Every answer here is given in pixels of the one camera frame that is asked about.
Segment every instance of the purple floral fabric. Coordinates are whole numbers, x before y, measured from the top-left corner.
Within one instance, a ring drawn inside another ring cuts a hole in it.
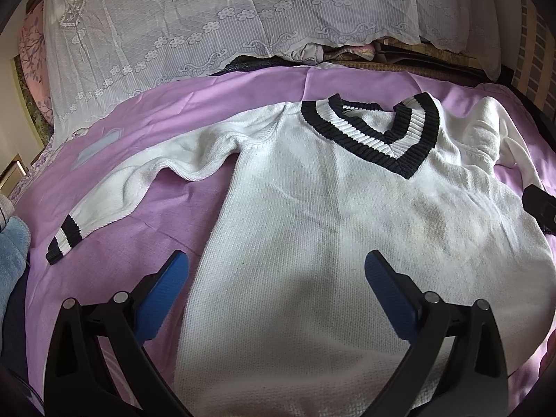
[[[26,15],[23,28],[19,32],[19,57],[29,91],[46,121],[53,125],[50,85],[46,69],[43,10],[44,2],[41,1]]]

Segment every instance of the blue towel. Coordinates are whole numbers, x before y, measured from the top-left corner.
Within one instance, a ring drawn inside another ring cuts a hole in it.
[[[17,216],[12,216],[0,232],[0,352],[6,305],[13,287],[25,270],[30,243],[29,228]]]

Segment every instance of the knit sweater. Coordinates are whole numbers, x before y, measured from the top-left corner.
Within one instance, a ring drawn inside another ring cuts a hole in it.
[[[176,136],[91,190],[57,232],[49,262],[129,215],[160,169],[201,180],[234,152],[177,355],[176,394],[194,415],[360,415],[408,348],[365,281],[373,249],[447,302],[488,300],[509,372],[548,332],[550,249],[494,165],[517,165],[524,187],[541,184],[492,98],[461,119],[427,93],[392,113],[336,95]],[[441,362],[448,353],[445,345]]]
[[[0,194],[0,232],[2,232],[8,223],[11,215],[13,215],[13,204],[4,195]]]

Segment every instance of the striped v-neck collar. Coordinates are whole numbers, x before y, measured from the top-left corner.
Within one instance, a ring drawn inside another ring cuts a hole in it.
[[[350,110],[381,111],[376,103],[342,100],[303,101],[305,121],[327,139],[368,162],[409,179],[436,145],[439,111],[429,93],[418,94],[394,107],[392,127],[379,132]]]

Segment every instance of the lilac fabric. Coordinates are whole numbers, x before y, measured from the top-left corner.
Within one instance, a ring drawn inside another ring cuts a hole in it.
[[[47,246],[63,219],[113,167],[179,133],[264,105],[323,99],[340,93],[347,100],[377,102],[390,109],[422,91],[430,92],[458,116],[465,116],[482,97],[499,100],[528,144],[547,191],[556,195],[556,155],[510,91],[496,85],[465,88],[409,73],[270,68],[169,83],[121,103],[85,136],[68,141],[16,207],[16,214],[32,234],[26,297],[30,384],[38,391],[43,390],[49,340],[65,298],[73,296],[85,305],[105,301],[119,290],[131,290],[141,277],[157,271],[173,250],[180,249],[191,259],[190,280],[157,338],[146,343],[147,352],[166,382],[173,382],[187,292],[225,198],[235,159],[229,158],[217,173],[201,182],[185,182],[171,171],[161,172],[130,216],[93,232],[62,261],[48,266],[44,257]],[[116,129],[120,130],[118,140],[74,167],[85,148]],[[521,174],[517,169],[497,167],[496,173],[521,194]],[[556,252],[553,237],[549,243]],[[543,349],[546,352],[546,347],[540,347],[513,375],[511,405],[536,380]],[[114,375],[118,382],[119,373],[115,371]]]

